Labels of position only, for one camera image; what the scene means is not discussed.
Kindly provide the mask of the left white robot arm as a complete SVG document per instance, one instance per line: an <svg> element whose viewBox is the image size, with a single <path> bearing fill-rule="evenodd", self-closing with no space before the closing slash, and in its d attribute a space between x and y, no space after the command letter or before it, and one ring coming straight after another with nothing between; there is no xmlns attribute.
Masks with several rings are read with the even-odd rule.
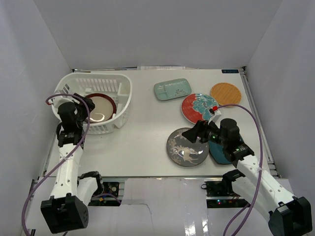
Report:
<svg viewBox="0 0 315 236"><path fill-rule="evenodd" d="M99 172L78 175L88 128L83 126L95 108L90 98L75 93L72 99L62 94L53 98L61 122L56 129L59 163L54 169L55 184L48 200L42 201L41 213L53 234L84 229L89 222L88 204L92 196L103 193L104 184Z"/></svg>

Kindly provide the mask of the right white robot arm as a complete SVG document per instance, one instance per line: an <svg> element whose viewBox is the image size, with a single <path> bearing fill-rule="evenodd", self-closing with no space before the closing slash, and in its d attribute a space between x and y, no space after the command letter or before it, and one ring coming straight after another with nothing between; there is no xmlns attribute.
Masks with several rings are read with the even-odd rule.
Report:
<svg viewBox="0 0 315 236"><path fill-rule="evenodd" d="M220 126L199 120L182 136L191 143L212 142L222 147L225 158L235 167L223 176L223 192L243 197L264 217L272 235L303 236L312 231L310 202L296 197L260 167L259 159L241 139L235 120L225 118Z"/></svg>

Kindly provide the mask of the red rimmed beige plate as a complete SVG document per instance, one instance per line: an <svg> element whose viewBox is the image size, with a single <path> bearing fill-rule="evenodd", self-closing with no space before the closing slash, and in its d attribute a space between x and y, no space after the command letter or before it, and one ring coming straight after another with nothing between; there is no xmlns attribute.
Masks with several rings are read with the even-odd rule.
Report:
<svg viewBox="0 0 315 236"><path fill-rule="evenodd" d="M95 104L95 108L90 112L90 122L100 123L110 120L116 114L116 104L114 100L106 94L92 93L86 96Z"/></svg>

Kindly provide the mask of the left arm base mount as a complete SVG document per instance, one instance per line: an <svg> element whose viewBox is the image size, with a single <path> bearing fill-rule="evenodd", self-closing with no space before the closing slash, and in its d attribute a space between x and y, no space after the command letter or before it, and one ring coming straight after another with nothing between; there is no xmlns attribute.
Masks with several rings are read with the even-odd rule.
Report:
<svg viewBox="0 0 315 236"><path fill-rule="evenodd" d="M124 184L120 182L104 182L104 191L103 194L112 194L119 201L122 201ZM120 203L111 196L102 196L99 198L94 198L89 203L90 207L119 207Z"/></svg>

